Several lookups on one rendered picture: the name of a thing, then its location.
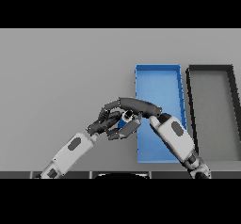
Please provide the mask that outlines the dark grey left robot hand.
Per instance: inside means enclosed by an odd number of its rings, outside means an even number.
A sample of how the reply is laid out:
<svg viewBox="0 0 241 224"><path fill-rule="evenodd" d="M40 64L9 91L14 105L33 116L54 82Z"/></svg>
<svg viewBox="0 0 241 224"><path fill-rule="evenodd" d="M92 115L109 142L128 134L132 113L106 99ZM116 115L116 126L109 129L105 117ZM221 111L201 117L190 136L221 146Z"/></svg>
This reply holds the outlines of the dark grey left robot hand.
<svg viewBox="0 0 241 224"><path fill-rule="evenodd" d="M91 136L106 132L109 140L124 139L134 133L141 124L142 113L134 114L134 118L120 129L119 127L114 128L114 125L119 122L122 115L116 109L121 109L119 98L116 101L105 104L101 108L97 120L87 127L87 132Z"/></svg>

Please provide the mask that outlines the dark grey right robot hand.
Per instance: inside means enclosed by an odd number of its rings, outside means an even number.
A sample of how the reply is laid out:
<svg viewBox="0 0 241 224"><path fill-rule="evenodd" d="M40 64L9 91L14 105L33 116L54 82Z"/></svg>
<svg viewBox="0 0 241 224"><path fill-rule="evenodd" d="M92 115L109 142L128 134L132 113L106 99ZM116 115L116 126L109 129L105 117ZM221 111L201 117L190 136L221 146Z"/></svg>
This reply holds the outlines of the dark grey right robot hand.
<svg viewBox="0 0 241 224"><path fill-rule="evenodd" d="M141 112L142 117L146 119L148 119L150 116L159 117L162 114L161 107L136 98L119 97L119 102L121 109L132 110L135 115Z"/></svg>

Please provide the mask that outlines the blue pipe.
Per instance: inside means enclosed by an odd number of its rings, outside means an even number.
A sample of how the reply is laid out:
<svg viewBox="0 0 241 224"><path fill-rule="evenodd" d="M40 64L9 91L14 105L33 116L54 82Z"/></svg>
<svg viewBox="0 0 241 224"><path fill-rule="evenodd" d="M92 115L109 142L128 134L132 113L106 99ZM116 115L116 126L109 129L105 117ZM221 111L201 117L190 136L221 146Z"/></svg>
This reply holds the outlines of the blue pipe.
<svg viewBox="0 0 241 224"><path fill-rule="evenodd" d="M134 118L134 113L132 110L126 110L122 113L121 118L118 122L118 127L121 129L125 124L130 122Z"/></svg>

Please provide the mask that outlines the blue bin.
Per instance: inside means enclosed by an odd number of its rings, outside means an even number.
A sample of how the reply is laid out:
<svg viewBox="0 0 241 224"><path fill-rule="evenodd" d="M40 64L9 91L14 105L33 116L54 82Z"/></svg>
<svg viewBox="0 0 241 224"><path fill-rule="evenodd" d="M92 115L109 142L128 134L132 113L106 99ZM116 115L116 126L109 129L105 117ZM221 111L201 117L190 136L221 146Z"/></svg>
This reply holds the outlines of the blue bin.
<svg viewBox="0 0 241 224"><path fill-rule="evenodd" d="M136 64L136 97L162 107L186 128L185 98L180 64ZM148 119L137 129L137 161L142 164L177 163Z"/></svg>

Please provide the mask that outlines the dark grey bin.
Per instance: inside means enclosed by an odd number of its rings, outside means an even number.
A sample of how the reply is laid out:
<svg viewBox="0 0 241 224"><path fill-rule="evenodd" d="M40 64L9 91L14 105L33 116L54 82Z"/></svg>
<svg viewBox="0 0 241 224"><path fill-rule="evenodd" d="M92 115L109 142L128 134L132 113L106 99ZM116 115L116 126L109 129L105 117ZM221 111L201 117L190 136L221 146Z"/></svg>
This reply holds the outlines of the dark grey bin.
<svg viewBox="0 0 241 224"><path fill-rule="evenodd" d="M241 161L241 105L233 65L185 71L193 138L206 161Z"/></svg>

